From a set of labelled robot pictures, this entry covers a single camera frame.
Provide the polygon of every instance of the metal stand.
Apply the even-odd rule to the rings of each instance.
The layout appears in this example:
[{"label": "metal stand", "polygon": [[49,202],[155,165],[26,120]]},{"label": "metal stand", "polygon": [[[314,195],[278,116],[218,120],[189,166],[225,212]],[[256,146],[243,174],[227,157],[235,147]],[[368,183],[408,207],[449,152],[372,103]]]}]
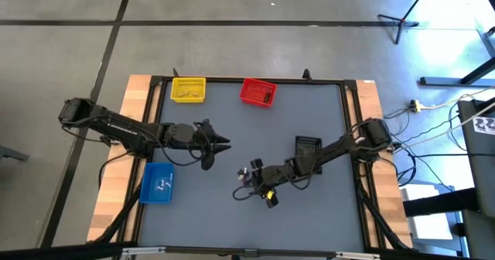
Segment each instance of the metal stand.
[{"label": "metal stand", "polygon": [[2,145],[0,145],[0,160],[5,157],[5,158],[13,158],[13,159],[17,159],[17,160],[20,160],[20,161],[26,161],[28,160],[29,156],[28,155],[25,155],[21,152],[17,152],[13,149],[10,149],[10,148],[7,148],[7,147],[4,147]]},{"label": "metal stand", "polygon": [[481,79],[492,70],[495,70],[495,57],[471,71],[463,78],[448,77],[421,77],[423,86],[451,86],[451,87],[491,87],[495,85],[495,79]]},{"label": "metal stand", "polygon": [[396,17],[392,17],[392,16],[389,16],[389,15],[378,15],[378,17],[381,17],[381,18],[385,18],[385,19],[391,19],[393,21],[398,21],[397,25],[398,25],[398,31],[397,31],[397,35],[395,37],[395,44],[399,44],[399,41],[401,40],[401,34],[402,34],[402,27],[416,27],[419,25],[419,22],[410,22],[410,21],[406,21],[406,18],[408,17],[409,13],[411,13],[412,9],[416,6],[416,4],[418,4],[418,1],[419,0],[416,0],[411,8],[409,8],[408,12],[405,13],[404,17],[402,17],[401,19],[399,18],[396,18]]}]

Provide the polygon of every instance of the blue basket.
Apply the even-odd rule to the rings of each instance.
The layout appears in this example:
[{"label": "blue basket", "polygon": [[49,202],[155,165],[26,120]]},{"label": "blue basket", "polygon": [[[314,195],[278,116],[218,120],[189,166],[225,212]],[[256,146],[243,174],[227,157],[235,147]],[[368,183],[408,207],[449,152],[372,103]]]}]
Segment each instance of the blue basket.
[{"label": "blue basket", "polygon": [[172,199],[172,186],[171,163],[146,163],[139,201],[143,204],[169,204]]}]

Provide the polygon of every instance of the plastic basket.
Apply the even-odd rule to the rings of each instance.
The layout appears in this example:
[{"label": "plastic basket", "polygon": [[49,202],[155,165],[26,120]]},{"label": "plastic basket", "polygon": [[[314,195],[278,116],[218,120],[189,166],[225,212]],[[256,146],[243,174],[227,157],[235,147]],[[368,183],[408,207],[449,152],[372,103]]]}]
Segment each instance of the plastic basket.
[{"label": "plastic basket", "polygon": [[239,97],[245,103],[269,108],[275,99],[277,85],[253,78],[244,79]]},{"label": "plastic basket", "polygon": [[170,203],[173,177],[173,165],[171,163],[146,163],[139,202],[142,204]]},{"label": "plastic basket", "polygon": [[205,77],[180,77],[172,81],[170,98],[179,103],[202,103],[206,93]]}]

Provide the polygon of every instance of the cable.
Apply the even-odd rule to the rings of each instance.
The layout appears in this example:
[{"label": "cable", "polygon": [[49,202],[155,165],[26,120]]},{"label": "cable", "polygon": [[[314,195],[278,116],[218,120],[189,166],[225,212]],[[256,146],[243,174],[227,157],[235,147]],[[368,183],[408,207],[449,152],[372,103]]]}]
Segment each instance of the cable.
[{"label": "cable", "polygon": [[63,125],[71,125],[71,126],[80,125],[86,121],[90,121],[92,119],[96,119],[96,118],[100,118],[100,117],[106,117],[106,116],[105,115],[95,115],[95,116],[91,116],[91,117],[87,117],[87,118],[82,118],[79,121],[66,121],[63,123]]},{"label": "cable", "polygon": [[402,109],[397,109],[387,115],[384,116],[384,119],[392,119],[392,118],[396,118],[400,115],[403,115],[404,113],[408,113],[408,120],[404,126],[404,128],[402,130],[399,130],[399,132],[396,132],[396,133],[391,133],[392,135],[400,135],[402,132],[404,132],[406,130],[406,128],[408,128],[409,126],[409,121],[411,120],[411,116],[410,116],[410,111],[409,111],[409,108],[402,108]]},{"label": "cable", "polygon": [[[394,136],[394,138],[396,138],[396,139],[397,139],[397,140],[398,140],[398,141],[399,141],[402,145],[405,145],[406,147],[408,147],[408,148],[409,148],[410,153],[411,153],[412,155],[411,155],[411,154],[408,154],[408,155],[409,155],[409,156],[413,159],[413,163],[415,164],[415,165],[412,167],[412,168],[414,168],[414,169],[412,169],[412,170],[413,170],[412,172],[413,172],[413,174],[414,174],[414,175],[416,174],[416,161],[415,161],[415,159],[417,158],[417,159],[421,160],[421,161],[422,161],[422,162],[423,162],[423,163],[424,163],[424,164],[428,167],[428,169],[430,169],[430,171],[433,173],[433,176],[435,176],[435,178],[436,178],[436,179],[440,182],[440,184],[442,184],[442,186],[444,186],[447,190],[449,190],[451,193],[453,193],[453,194],[457,197],[457,199],[459,199],[459,201],[461,201],[461,203],[466,204],[466,202],[465,202],[465,201],[464,201],[461,197],[459,197],[459,195],[457,195],[457,194],[456,194],[456,193],[455,193],[455,192],[454,192],[454,191],[453,191],[450,187],[446,186],[446,185],[442,182],[442,180],[440,179],[440,177],[439,177],[439,176],[435,173],[435,171],[433,171],[433,168],[432,168],[432,167],[431,167],[431,166],[430,166],[430,165],[429,165],[429,164],[428,164],[428,163],[427,163],[424,159],[422,159],[422,158],[418,157],[418,155],[416,155],[416,154],[412,151],[412,149],[411,149],[411,146],[410,146],[410,145],[407,145],[407,144],[403,143],[400,139],[398,139],[398,138],[397,138],[397,137],[395,137],[395,136]],[[403,183],[403,184],[401,184],[401,185],[399,185],[399,186],[405,186],[405,185],[407,185],[408,183],[410,183],[410,182],[412,181],[412,177],[414,177],[414,176],[413,176],[413,174],[411,174],[411,178],[409,178],[409,180],[408,180],[406,183]]]},{"label": "cable", "polygon": [[89,142],[104,143],[103,141],[98,140],[98,139],[87,139],[87,138],[85,138],[83,136],[77,135],[77,134],[73,133],[72,131],[70,131],[68,128],[64,128],[63,126],[62,126],[62,130],[65,131],[65,132],[67,132],[68,134],[70,134],[72,136],[75,136],[75,137],[79,138],[79,139],[83,139],[83,140],[86,140],[86,141],[89,141]]},{"label": "cable", "polygon": [[422,132],[422,133],[420,133],[420,134],[418,134],[418,135],[416,135],[416,136],[412,136],[411,138],[409,138],[408,140],[404,140],[403,142],[404,142],[404,143],[406,143],[406,142],[411,141],[412,139],[416,139],[417,137],[419,137],[419,136],[421,136],[421,135],[424,135],[424,134],[429,133],[429,132],[430,132],[430,131],[432,131],[433,129],[437,129],[437,128],[439,128],[439,127],[443,126],[443,125],[444,125],[444,124],[446,124],[447,122],[451,122],[451,123],[452,123],[452,120],[453,120],[453,118],[449,118],[449,120],[444,121],[442,124],[440,124],[440,125],[436,125],[436,126],[434,126],[433,128],[430,128],[429,130],[427,130],[426,132]]},{"label": "cable", "polygon": [[[452,109],[453,109],[456,105],[457,105],[457,104],[454,104],[454,105],[450,108],[450,110],[449,110],[449,128],[450,128],[450,129],[452,129],[452,120],[453,120],[454,118],[456,118],[456,117],[451,118],[451,117],[452,117]],[[452,130],[450,131],[450,138],[451,138],[451,140],[454,142],[454,144],[457,146],[457,148],[459,148],[459,149],[461,149],[461,150],[463,150],[463,151],[467,151],[466,149],[464,149],[464,148],[463,148],[463,147],[462,147],[462,146],[461,146],[461,145],[457,142],[457,139],[456,139],[456,137],[454,136],[454,132],[452,132]]]},{"label": "cable", "polygon": [[[140,127],[138,127],[137,125],[134,125],[134,124],[132,124],[132,123],[125,123],[125,124],[126,124],[126,125],[130,125],[131,127],[138,129],[140,132],[143,132],[143,133],[147,134],[148,136],[153,137],[153,139],[152,139],[152,140],[154,140],[154,141],[156,141],[156,142],[158,143],[158,145],[159,145],[160,149],[162,150],[163,155],[167,158],[167,160],[169,160],[172,164],[175,164],[175,165],[177,165],[177,166],[190,166],[190,165],[192,165],[192,164],[194,164],[194,163],[199,162],[200,160],[202,160],[202,159],[204,158],[204,156],[206,156],[206,153],[203,153],[203,154],[202,154],[202,156],[201,156],[200,158],[197,158],[197,157],[195,157],[195,156],[194,156],[194,160],[193,160],[192,162],[188,162],[188,163],[178,163],[178,162],[176,162],[176,161],[174,161],[174,160],[172,160],[172,159],[170,158],[170,156],[169,156],[169,155],[167,154],[167,152],[165,151],[165,147],[163,146],[162,142],[160,142],[160,140],[158,139],[158,137],[156,137],[156,135],[154,135],[154,134],[152,134],[151,132],[148,132],[148,131],[146,131],[145,129],[140,128]],[[197,128],[198,128],[198,129],[199,129],[199,130],[200,130],[200,131],[201,131],[201,132],[205,135],[205,137],[206,137],[206,134],[203,132],[203,130],[202,130],[202,129],[200,129],[198,126],[197,126]]]},{"label": "cable", "polygon": [[237,198],[235,196],[235,194],[239,191],[239,190],[242,190],[242,189],[245,189],[245,188],[254,188],[252,186],[239,186],[237,189],[234,190],[234,192],[232,193],[232,197],[236,200],[236,201],[243,201],[243,200],[246,200],[246,199],[249,199],[251,198],[253,195],[255,195],[263,186],[264,186],[265,183],[261,183],[261,185],[259,185],[253,192],[249,193],[247,196],[245,197],[242,197],[242,198]]},{"label": "cable", "polygon": [[435,173],[435,171],[433,171],[433,168],[425,160],[423,160],[422,158],[418,158],[418,159],[421,160],[424,164],[426,164],[426,166],[428,167],[428,169],[430,169],[430,171],[432,171],[433,175],[440,182],[440,184],[442,184],[447,190],[449,190],[451,193],[453,193],[457,197],[457,199],[459,199],[459,201],[461,201],[463,204],[466,205],[466,202],[464,202],[464,200],[459,195],[457,195],[450,187],[446,186],[442,182],[442,180],[440,179],[440,177]]},{"label": "cable", "polygon": [[454,128],[451,128],[451,129],[449,129],[448,131],[443,132],[443,133],[441,133],[441,134],[439,134],[439,135],[437,135],[437,136],[433,136],[433,137],[430,137],[430,138],[428,138],[428,139],[421,140],[420,142],[416,142],[416,143],[414,143],[414,144],[410,144],[410,145],[409,145],[409,148],[411,148],[412,146],[416,146],[416,145],[419,145],[419,144],[421,144],[421,143],[424,143],[424,142],[427,142],[427,141],[433,140],[433,139],[437,139],[438,137],[440,137],[440,136],[442,136],[442,135],[445,135],[445,134],[447,134],[447,133],[449,133],[449,132],[453,131],[454,129],[456,129],[456,128],[458,128],[458,127],[461,127],[461,126],[463,126],[463,125],[467,124],[468,122],[470,122],[470,121],[471,121],[471,120],[473,120],[474,118],[476,118],[476,117],[480,116],[481,114],[483,114],[485,111],[488,111],[488,110],[489,110],[490,108],[492,108],[493,106],[495,106],[495,102],[493,102],[492,104],[490,104],[490,105],[488,105],[487,107],[485,107],[482,111],[480,111],[480,112],[476,113],[475,115],[471,116],[471,118],[468,118],[467,120],[463,121],[460,125],[457,125],[457,126],[455,126]]},{"label": "cable", "polygon": [[[352,135],[354,132],[355,132],[355,129],[359,129],[359,127],[361,127],[362,125],[368,123],[370,121],[362,121],[361,123],[356,123],[354,125],[352,125],[348,130],[347,130],[347,133],[345,135],[342,135],[339,139],[339,143],[337,144],[337,147],[335,149],[338,149],[340,148],[340,146],[342,145],[343,143],[343,140],[349,136],[349,135]],[[309,175],[308,175],[308,181],[306,183],[305,186],[298,186],[295,184],[295,181],[292,179],[292,178],[289,178],[287,175],[285,175],[283,172],[279,171],[287,180],[288,182],[293,186],[295,187],[297,190],[305,190],[308,188],[309,186],[309,183],[311,183],[311,178],[312,178],[312,175],[313,173],[315,173],[316,171],[314,170],[315,169],[315,165],[316,163],[318,162],[318,160],[315,160],[312,165],[311,165],[311,170],[309,171]]]},{"label": "cable", "polygon": [[391,161],[391,160],[389,160],[389,159],[384,159],[384,158],[382,158],[381,156],[379,156],[379,157],[378,157],[378,159],[379,159],[379,160],[382,160],[382,161],[385,161],[385,162],[387,162],[387,163],[390,163],[390,164],[391,164],[391,165],[395,168],[395,176],[398,176],[398,172],[399,172],[399,171],[398,171],[398,168],[397,168],[397,166],[395,165],[395,163],[394,163],[394,162],[392,162],[392,161]]},{"label": "cable", "polygon": [[191,157],[193,159],[199,159],[199,160],[203,159],[203,157],[204,157],[204,152],[203,151],[201,151],[201,155],[200,156],[196,156],[196,155],[193,154],[193,150],[190,149],[189,146],[186,146],[186,147],[187,147],[187,152],[191,155]]},{"label": "cable", "polygon": [[488,88],[486,88],[486,89],[483,89],[483,90],[481,90],[481,91],[477,91],[476,93],[472,93],[472,94],[463,94],[463,95],[462,95],[462,96],[460,96],[459,98],[457,98],[457,99],[455,99],[455,100],[452,100],[452,101],[447,101],[447,102],[446,102],[446,103],[444,103],[444,104],[439,104],[439,105],[436,105],[436,106],[424,106],[424,105],[422,105],[422,106],[421,106],[421,109],[429,109],[429,110],[432,110],[432,109],[436,109],[436,108],[444,107],[444,106],[446,106],[446,105],[451,104],[452,102],[456,102],[456,103],[457,103],[458,101],[460,101],[460,100],[462,100],[463,98],[466,98],[466,97],[471,97],[472,99],[475,99],[475,98],[474,98],[474,95],[475,95],[475,94],[480,94],[480,93],[483,93],[484,91],[487,91],[487,90],[489,90],[489,89],[491,89],[491,88],[494,88],[494,87],[495,87],[495,85],[490,86],[490,87],[488,87]]},{"label": "cable", "polygon": [[491,157],[495,157],[495,154],[488,154],[488,153],[428,154],[428,155],[415,156],[415,158],[423,158],[423,157],[429,157],[429,156],[491,156]]},{"label": "cable", "polygon": [[407,110],[407,113],[408,113],[408,121],[405,123],[404,128],[402,130],[400,130],[399,132],[394,133],[393,135],[400,135],[402,132],[405,131],[406,128],[408,128],[409,121],[411,120],[411,116],[409,115],[409,110]]},{"label": "cable", "polygon": [[409,109],[408,108],[397,109],[396,111],[393,111],[391,113],[388,113],[387,115],[384,115],[384,119],[390,119],[390,118],[398,117],[398,116],[404,114],[406,111],[409,111]]},{"label": "cable", "polygon": [[122,156],[126,156],[128,154],[130,154],[131,152],[125,152],[119,156],[115,156],[109,160],[107,160],[105,163],[103,163],[103,165],[100,167],[100,172],[98,173],[98,189],[100,189],[101,187],[101,181],[102,181],[102,176],[103,176],[103,169],[105,168],[105,166],[108,164],[108,163],[111,163],[113,162],[114,160],[117,160],[117,159],[120,159]]}]

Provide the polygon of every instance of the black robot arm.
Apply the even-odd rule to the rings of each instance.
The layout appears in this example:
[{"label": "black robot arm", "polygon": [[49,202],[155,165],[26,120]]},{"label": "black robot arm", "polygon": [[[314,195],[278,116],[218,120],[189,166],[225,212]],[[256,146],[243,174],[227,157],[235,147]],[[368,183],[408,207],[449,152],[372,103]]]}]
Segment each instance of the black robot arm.
[{"label": "black robot arm", "polygon": [[91,128],[100,132],[102,142],[110,145],[118,141],[133,156],[141,158],[149,158],[155,148],[200,151],[201,156],[195,159],[201,160],[201,168],[205,170],[213,165],[215,154],[230,148],[223,144],[230,140],[219,136],[208,119],[195,122],[196,131],[187,124],[145,124],[83,98],[65,101],[59,121],[63,128]]},{"label": "black robot arm", "polygon": [[[354,138],[353,134],[356,130],[361,130],[362,137]],[[242,180],[244,185],[241,188],[251,188],[252,192],[247,197],[238,198],[236,200],[244,200],[253,195],[258,195],[265,199],[268,207],[274,207],[278,204],[275,187],[283,183],[290,183],[299,190],[304,190],[309,185],[311,176],[321,171],[321,165],[336,159],[345,154],[351,154],[353,159],[360,163],[372,163],[379,158],[378,153],[391,146],[392,139],[388,127],[383,120],[368,119],[356,124],[345,135],[340,137],[334,143],[320,149],[317,152],[312,150],[304,151],[300,155],[291,159],[286,159],[285,163],[280,166],[265,166],[260,159],[251,161],[251,173],[247,169],[241,169],[238,172],[239,180]],[[385,237],[392,246],[396,249],[409,250],[399,237],[391,230],[386,220],[381,216],[380,211],[374,206],[364,189],[359,175],[355,178],[357,183],[358,197],[364,202],[370,210],[375,222],[384,232]],[[297,186],[295,183],[306,180],[307,184],[303,187]]]}]

